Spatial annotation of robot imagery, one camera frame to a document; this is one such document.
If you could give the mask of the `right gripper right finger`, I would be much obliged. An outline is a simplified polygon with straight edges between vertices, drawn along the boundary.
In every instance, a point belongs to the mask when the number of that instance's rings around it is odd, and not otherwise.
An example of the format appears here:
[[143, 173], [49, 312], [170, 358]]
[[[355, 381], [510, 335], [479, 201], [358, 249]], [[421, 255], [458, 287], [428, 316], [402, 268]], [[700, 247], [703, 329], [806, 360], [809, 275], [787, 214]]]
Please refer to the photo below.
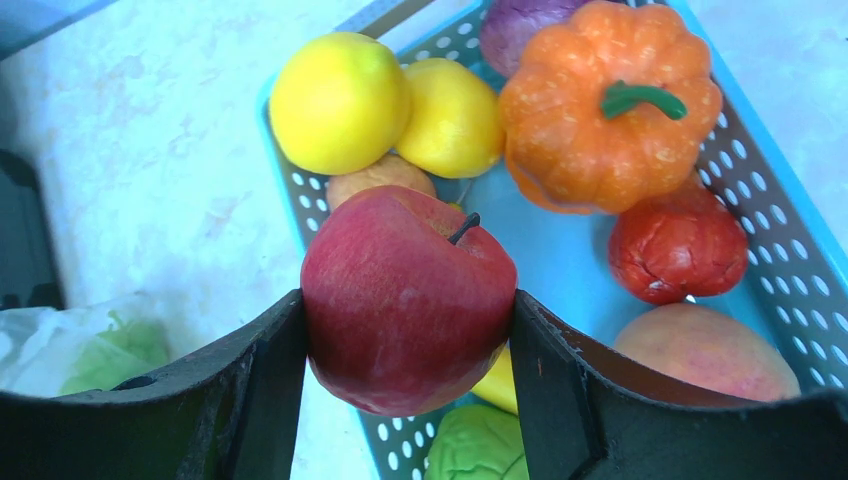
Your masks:
[[533, 479], [843, 479], [847, 396], [762, 403], [644, 367], [518, 291], [510, 338]]

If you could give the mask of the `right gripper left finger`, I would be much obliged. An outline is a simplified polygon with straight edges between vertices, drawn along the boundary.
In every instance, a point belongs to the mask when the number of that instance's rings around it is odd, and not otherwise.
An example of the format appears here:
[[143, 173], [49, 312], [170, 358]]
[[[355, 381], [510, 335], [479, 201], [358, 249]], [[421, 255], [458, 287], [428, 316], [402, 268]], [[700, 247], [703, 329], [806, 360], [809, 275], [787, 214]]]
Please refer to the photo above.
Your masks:
[[306, 361], [303, 299], [109, 391], [1, 397], [5, 479], [286, 479]]

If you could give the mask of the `green toy grapes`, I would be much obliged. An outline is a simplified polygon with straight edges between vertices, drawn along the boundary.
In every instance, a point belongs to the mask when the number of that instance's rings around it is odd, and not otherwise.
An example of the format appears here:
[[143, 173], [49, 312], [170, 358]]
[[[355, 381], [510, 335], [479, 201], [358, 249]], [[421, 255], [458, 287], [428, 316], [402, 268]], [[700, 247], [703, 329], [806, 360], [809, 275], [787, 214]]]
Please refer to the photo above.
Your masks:
[[122, 382], [170, 362], [164, 326], [149, 319], [125, 319], [109, 310], [107, 327], [81, 347], [60, 395], [111, 390]]

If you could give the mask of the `clear dotted zip bag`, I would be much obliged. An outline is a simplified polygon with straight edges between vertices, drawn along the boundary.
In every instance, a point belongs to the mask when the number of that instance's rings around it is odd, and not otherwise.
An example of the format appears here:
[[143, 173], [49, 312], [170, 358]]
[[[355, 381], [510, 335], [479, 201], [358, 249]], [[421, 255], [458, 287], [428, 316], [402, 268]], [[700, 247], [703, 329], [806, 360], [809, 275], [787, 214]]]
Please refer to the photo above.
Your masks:
[[1, 389], [35, 397], [58, 397], [82, 345], [109, 324], [116, 310], [125, 319], [159, 321], [163, 308], [134, 293], [85, 307], [29, 307], [1, 312]]

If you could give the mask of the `red toy apple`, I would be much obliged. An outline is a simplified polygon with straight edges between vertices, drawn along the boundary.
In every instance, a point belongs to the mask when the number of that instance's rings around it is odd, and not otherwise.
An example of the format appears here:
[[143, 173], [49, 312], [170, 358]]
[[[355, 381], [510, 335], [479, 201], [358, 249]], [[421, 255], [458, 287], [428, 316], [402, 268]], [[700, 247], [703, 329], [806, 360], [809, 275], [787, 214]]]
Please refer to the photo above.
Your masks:
[[401, 417], [445, 406], [488, 372], [508, 338], [517, 270], [477, 214], [387, 185], [332, 212], [300, 283], [319, 383]]

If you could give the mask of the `small orange toy fruit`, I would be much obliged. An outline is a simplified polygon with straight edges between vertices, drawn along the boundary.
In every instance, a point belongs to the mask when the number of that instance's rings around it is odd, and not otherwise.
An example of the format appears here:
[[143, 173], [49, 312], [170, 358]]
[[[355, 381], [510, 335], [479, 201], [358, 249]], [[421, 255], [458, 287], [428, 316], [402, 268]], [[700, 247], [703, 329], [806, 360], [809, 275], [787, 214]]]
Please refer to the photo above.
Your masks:
[[354, 194], [381, 185], [399, 185], [437, 196], [434, 183], [424, 171], [399, 155], [387, 153], [366, 168], [332, 176], [326, 187], [326, 201], [334, 210]]

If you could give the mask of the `small yellow toy lemon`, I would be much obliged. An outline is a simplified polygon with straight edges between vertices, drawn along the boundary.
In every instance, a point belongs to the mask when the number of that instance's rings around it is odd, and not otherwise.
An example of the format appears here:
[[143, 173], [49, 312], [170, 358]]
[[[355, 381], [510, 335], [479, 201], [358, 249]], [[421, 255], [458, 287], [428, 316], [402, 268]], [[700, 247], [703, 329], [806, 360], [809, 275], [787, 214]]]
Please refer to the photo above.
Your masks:
[[395, 150], [439, 177], [477, 177], [497, 164], [504, 148], [497, 95], [480, 77], [445, 58], [405, 69], [412, 110]]

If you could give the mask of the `blue perforated plastic basket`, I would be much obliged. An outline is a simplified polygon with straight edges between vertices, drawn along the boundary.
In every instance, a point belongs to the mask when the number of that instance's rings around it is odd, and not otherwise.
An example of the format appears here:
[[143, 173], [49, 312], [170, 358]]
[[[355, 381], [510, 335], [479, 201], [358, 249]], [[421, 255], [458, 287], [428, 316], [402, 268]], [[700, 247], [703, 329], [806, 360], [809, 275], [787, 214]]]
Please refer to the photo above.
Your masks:
[[[741, 321], [773, 344], [802, 395], [847, 396], [847, 261], [720, 60], [717, 126], [696, 163], [704, 185], [741, 223], [748, 266], [729, 292], [697, 304]], [[437, 178], [438, 194], [464, 197], [513, 258], [520, 287], [563, 323], [611, 349], [648, 305], [613, 278], [609, 215], [556, 214], [527, 200], [504, 165], [475, 180]]]

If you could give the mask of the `yellow toy banana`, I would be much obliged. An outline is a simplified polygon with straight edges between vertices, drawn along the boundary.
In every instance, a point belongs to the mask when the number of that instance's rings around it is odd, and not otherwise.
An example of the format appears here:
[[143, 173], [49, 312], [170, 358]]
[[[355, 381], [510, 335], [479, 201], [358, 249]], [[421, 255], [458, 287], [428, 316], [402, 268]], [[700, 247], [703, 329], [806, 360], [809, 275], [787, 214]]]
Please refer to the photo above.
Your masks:
[[506, 412], [518, 414], [509, 346], [502, 349], [487, 374], [471, 389], [471, 392]]

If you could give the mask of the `green toy lime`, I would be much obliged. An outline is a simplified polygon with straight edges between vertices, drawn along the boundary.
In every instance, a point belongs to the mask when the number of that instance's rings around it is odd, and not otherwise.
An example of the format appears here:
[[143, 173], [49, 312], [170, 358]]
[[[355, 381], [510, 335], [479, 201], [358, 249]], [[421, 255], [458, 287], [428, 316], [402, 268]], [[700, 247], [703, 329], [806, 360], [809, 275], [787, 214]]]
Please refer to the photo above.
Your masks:
[[427, 458], [426, 480], [528, 480], [517, 416], [472, 404], [441, 420]]

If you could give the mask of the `toy peach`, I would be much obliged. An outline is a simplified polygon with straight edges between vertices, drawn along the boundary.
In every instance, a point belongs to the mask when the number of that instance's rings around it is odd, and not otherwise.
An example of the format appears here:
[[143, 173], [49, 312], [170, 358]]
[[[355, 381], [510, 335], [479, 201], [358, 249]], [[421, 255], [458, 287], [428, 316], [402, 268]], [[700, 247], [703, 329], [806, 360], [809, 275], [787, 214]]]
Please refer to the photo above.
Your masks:
[[678, 380], [761, 402], [797, 397], [778, 350], [745, 324], [691, 303], [654, 308], [627, 324], [614, 349]]

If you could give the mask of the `red toy pepper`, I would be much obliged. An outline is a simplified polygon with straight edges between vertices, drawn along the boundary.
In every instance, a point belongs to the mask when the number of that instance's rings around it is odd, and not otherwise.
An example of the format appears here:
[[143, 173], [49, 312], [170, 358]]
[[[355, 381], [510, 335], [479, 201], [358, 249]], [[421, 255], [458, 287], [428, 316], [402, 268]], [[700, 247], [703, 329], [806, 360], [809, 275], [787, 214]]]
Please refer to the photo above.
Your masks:
[[747, 249], [736, 218], [693, 173], [677, 190], [617, 217], [607, 260], [630, 294], [665, 305], [730, 291], [746, 273]]

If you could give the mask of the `black poker chip case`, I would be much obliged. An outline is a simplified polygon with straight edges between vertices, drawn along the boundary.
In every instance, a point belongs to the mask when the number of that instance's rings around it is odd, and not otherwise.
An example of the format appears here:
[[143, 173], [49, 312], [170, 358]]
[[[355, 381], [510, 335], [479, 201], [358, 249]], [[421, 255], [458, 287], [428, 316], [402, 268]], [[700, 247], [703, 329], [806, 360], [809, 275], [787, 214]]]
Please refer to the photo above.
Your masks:
[[36, 171], [1, 152], [1, 308], [63, 309], [65, 299]]

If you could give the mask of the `orange toy pumpkin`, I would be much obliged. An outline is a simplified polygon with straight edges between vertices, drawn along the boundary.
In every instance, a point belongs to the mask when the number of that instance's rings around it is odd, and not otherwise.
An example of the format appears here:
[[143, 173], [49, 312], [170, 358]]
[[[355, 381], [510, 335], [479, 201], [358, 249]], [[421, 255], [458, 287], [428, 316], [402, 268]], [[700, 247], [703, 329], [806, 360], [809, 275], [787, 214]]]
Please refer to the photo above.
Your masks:
[[536, 33], [502, 88], [505, 165], [543, 209], [617, 214], [689, 177], [722, 107], [675, 10], [593, 1]]

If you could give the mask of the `purple toy onion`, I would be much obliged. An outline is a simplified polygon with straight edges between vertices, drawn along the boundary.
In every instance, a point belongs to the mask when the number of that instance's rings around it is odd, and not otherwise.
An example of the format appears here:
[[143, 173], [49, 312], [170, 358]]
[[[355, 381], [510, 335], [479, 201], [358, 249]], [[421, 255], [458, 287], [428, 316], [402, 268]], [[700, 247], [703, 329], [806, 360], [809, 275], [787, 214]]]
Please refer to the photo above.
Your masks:
[[479, 32], [484, 60], [504, 78], [518, 69], [527, 42], [542, 28], [568, 20], [587, 0], [496, 0]]

